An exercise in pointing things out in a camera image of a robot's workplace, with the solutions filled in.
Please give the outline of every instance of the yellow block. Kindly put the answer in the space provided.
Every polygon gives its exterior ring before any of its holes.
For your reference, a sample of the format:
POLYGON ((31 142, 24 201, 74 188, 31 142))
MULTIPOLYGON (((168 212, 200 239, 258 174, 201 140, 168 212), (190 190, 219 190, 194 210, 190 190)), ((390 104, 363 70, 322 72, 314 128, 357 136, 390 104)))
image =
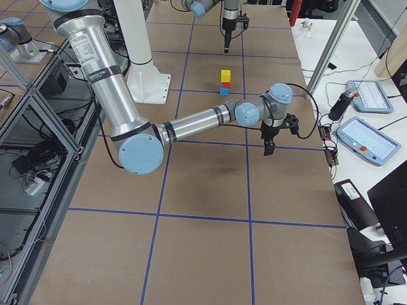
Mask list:
POLYGON ((231 72, 230 70, 221 70, 221 83, 230 83, 231 72))

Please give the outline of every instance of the blue joint cap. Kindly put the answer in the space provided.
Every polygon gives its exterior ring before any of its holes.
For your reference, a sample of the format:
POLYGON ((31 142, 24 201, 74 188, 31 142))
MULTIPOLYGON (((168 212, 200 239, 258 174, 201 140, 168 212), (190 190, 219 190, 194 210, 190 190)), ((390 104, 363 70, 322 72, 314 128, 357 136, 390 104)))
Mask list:
POLYGON ((22 25, 24 24, 21 19, 17 17, 9 17, 9 18, 4 18, 0 21, 0 23, 5 24, 5 25, 22 25))
POLYGON ((198 1, 192 2, 191 11, 197 18, 202 18, 206 14, 204 6, 200 4, 198 1))
POLYGON ((247 127, 256 124, 260 120, 259 110, 252 103, 244 102, 235 109, 236 121, 247 127))
POLYGON ((280 103, 290 104, 293 98, 293 89, 286 84, 277 83, 271 86, 268 94, 280 103))
POLYGON ((139 133, 121 145, 119 159, 126 171, 135 175, 154 172, 163 161, 163 144, 154 136, 139 133))
POLYGON ((88 4, 89 0, 39 0, 39 2, 51 10, 69 13, 80 10, 88 4))
POLYGON ((0 47, 2 47, 7 53, 14 50, 14 46, 4 39, 0 39, 0 47))

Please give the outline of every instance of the stacked blocks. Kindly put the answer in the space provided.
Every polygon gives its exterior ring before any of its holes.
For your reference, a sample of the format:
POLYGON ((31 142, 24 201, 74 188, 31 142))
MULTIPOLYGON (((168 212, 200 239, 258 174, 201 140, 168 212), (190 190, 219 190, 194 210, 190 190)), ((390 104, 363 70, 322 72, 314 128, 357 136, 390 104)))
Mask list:
POLYGON ((221 95, 229 95, 230 90, 230 81, 231 81, 231 72, 230 70, 221 70, 221 95))

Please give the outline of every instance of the red object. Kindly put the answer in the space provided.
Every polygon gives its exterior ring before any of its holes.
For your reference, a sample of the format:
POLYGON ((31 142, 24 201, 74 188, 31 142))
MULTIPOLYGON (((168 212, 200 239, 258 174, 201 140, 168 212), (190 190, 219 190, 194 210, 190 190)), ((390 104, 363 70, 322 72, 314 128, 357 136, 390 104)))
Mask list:
POLYGON ((293 4, 293 8, 290 14, 290 26, 293 27, 295 25, 295 20, 297 20, 298 13, 301 9, 301 4, 303 4, 303 0, 295 0, 293 4))
POLYGON ((230 83, 222 83, 221 88, 230 89, 230 83))

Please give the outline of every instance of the white cylinder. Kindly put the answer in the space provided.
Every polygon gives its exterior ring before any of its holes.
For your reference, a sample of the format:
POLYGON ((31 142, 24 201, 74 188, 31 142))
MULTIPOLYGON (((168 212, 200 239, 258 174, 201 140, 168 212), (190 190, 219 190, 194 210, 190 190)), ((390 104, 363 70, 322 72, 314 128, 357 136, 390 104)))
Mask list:
POLYGON ((141 0, 114 0, 130 60, 143 64, 151 60, 151 48, 141 0))

